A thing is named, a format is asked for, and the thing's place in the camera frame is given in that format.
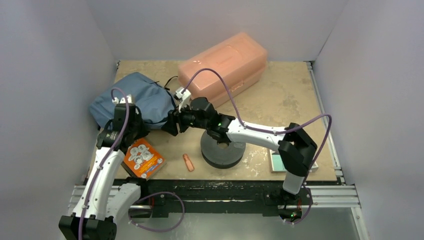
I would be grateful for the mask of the blue student backpack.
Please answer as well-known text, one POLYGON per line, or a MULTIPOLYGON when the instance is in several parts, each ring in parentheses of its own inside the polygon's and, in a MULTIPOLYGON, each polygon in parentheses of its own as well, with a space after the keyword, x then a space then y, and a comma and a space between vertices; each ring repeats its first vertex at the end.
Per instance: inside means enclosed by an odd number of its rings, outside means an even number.
POLYGON ((101 127, 114 116, 112 88, 119 88, 126 95, 132 96, 150 130, 160 129, 167 122, 168 113, 176 107, 174 98, 167 89, 147 76, 133 72, 117 81, 89 105, 89 112, 101 127))

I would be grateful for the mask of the orange illustrated book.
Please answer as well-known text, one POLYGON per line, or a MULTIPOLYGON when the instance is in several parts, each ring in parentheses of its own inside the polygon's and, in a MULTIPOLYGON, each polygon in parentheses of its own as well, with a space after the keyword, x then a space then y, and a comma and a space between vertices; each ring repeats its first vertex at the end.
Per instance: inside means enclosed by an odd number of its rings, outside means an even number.
POLYGON ((163 166, 166 160, 145 138, 136 140, 127 150, 122 167, 134 178, 149 180, 163 166))

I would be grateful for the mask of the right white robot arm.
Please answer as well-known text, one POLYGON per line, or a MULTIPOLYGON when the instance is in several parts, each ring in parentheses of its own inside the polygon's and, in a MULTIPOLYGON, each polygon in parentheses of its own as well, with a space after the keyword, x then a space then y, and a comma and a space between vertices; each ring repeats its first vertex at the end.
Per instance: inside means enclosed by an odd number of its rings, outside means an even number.
POLYGON ((170 110, 161 130, 176 136, 188 128, 203 129, 218 143, 247 143, 279 153, 287 171, 280 196, 288 204, 300 198, 318 146, 299 124, 271 127, 243 122, 219 113, 205 97, 198 97, 170 110))

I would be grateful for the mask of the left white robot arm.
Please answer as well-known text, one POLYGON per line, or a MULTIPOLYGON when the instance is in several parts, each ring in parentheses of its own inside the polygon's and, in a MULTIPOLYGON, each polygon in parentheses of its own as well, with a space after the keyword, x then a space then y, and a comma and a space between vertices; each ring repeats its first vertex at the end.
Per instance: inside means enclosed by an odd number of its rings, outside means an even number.
POLYGON ((95 161, 83 193, 70 215, 63 215, 58 227, 67 240, 113 240, 117 222, 131 203, 142 205, 149 199, 147 188, 125 183, 110 198, 117 170, 130 145, 148 134, 140 109, 119 103, 114 116, 97 136, 95 161))

